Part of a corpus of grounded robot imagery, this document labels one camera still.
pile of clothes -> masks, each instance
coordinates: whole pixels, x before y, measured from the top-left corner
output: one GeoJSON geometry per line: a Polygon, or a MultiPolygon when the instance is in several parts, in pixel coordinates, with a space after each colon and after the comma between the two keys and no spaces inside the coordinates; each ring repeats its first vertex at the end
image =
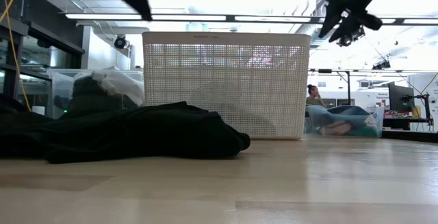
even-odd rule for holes
{"type": "Polygon", "coordinates": [[[247,134],[217,112],[185,102],[132,110],[72,111],[60,119],[28,112],[0,95],[0,158],[50,163],[144,156],[232,158],[250,146],[247,134]]]}

white laundry basket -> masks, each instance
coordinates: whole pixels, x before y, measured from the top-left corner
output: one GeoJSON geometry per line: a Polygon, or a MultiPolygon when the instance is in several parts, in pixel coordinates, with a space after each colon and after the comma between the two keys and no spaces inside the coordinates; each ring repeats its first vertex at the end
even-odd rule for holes
{"type": "Polygon", "coordinates": [[[251,138],[300,139],[310,36],[145,32],[145,104],[187,101],[251,138]]]}

light wood floor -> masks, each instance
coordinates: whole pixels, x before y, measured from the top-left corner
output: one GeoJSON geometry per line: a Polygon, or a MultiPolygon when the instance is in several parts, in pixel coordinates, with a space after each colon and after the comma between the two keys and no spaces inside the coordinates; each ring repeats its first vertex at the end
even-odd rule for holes
{"type": "Polygon", "coordinates": [[[438,146],[254,141],[235,160],[0,160],[1,224],[438,223],[438,146]]]}

fluorescent light fixture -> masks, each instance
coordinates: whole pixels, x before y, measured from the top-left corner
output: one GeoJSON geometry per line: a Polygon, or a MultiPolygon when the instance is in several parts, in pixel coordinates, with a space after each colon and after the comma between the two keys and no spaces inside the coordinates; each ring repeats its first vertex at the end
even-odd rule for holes
{"type": "Polygon", "coordinates": [[[410,19],[405,19],[403,21],[403,23],[406,24],[422,24],[422,25],[438,25],[438,20],[437,19],[420,19],[420,18],[410,18],[410,19]]]}
{"type": "Polygon", "coordinates": [[[138,14],[66,14],[69,19],[77,20],[141,20],[138,14]]]}
{"type": "Polygon", "coordinates": [[[271,16],[236,16],[236,21],[246,21],[246,22],[289,22],[289,23],[308,23],[311,18],[299,18],[299,17],[271,17],[271,16]]]}
{"type": "Polygon", "coordinates": [[[382,18],[383,24],[394,23],[396,20],[394,18],[382,18]]]}
{"type": "Polygon", "coordinates": [[[225,21],[226,16],[216,15],[152,15],[159,21],[225,21]]]}
{"type": "MultiPolygon", "coordinates": [[[[66,14],[69,19],[89,21],[140,21],[142,17],[138,14],[66,14]]],[[[226,16],[217,15],[152,15],[157,21],[225,21],[226,16]]]]}

plastic storage bin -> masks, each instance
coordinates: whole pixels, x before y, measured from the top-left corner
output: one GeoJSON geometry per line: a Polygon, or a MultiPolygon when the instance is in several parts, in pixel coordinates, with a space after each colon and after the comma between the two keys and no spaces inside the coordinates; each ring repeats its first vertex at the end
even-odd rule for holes
{"type": "Polygon", "coordinates": [[[306,107],[305,132],[323,136],[381,137],[384,107],[370,114],[357,106],[343,105],[326,110],[319,105],[306,107]]]}
{"type": "Polygon", "coordinates": [[[217,111],[252,138],[303,134],[310,36],[146,32],[146,102],[217,111]]]}
{"type": "Polygon", "coordinates": [[[51,69],[51,116],[71,110],[117,110],[144,103],[141,71],[51,69]]]}

